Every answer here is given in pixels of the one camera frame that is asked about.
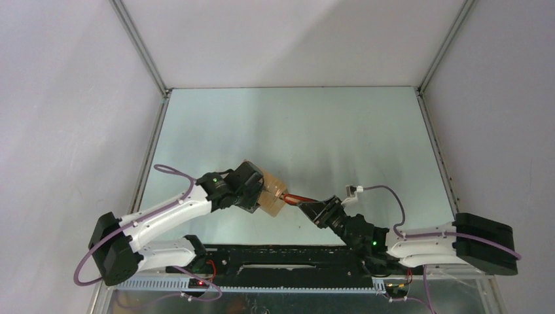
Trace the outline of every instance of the white connector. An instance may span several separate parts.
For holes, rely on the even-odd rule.
[[[364,186],[354,186],[354,185],[347,185],[347,197],[341,202],[341,205],[347,207],[349,205],[353,205],[359,201],[358,193],[364,192]]]

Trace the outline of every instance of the white wall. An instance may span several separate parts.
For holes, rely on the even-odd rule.
[[[1,312],[84,313],[73,270],[128,210],[160,96],[106,0],[3,1],[0,43]]]
[[[415,86],[464,0],[125,0],[171,87]]]
[[[514,228],[509,313],[555,305],[555,2],[482,0],[429,89],[464,211]]]

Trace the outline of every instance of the reflective surface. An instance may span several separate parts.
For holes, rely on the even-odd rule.
[[[154,155],[200,177],[244,159],[284,181],[289,192],[344,198],[345,185],[387,184],[404,203],[406,227],[452,221],[437,162],[414,90],[394,88],[235,88],[174,90]],[[151,170],[142,209],[187,188],[182,178]],[[347,214],[387,227],[401,220],[386,190],[365,192]],[[203,243],[341,245],[296,207],[273,218],[231,207],[162,236],[195,234]]]
[[[432,280],[432,302],[437,313],[485,313],[476,281]],[[167,292],[120,292],[125,305],[141,305]],[[409,296],[425,299],[421,281],[411,284]],[[191,302],[186,298],[167,298],[138,311],[123,310],[114,304],[108,313],[224,313],[224,314],[318,314],[318,313],[407,313],[428,314],[429,310],[417,302],[390,304],[383,296],[374,294],[295,294],[295,293],[224,293],[215,302]]]

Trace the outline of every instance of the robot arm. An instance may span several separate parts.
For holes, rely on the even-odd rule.
[[[470,264],[494,275],[516,275],[512,228],[468,213],[453,223],[428,229],[379,228],[363,215],[345,214],[336,196],[297,206],[319,228],[330,228],[353,249],[373,274],[426,264]]]
[[[195,264],[206,254],[196,236],[188,235],[176,241],[153,240],[190,219],[232,205],[254,212],[259,206],[257,200],[263,184],[262,171],[251,162],[244,162],[225,176],[206,173],[195,182],[189,194],[176,195],[146,211],[119,219],[112,213],[101,216],[89,249],[122,229],[92,254],[105,284],[117,285],[138,271]]]

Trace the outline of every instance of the white cable tray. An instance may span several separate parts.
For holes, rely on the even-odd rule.
[[[226,287],[225,292],[290,292],[290,293],[377,293],[385,290],[383,279],[373,279],[374,288],[266,288],[266,287]],[[140,291],[204,291],[202,288],[187,288],[188,277],[133,276],[116,286],[118,290]]]

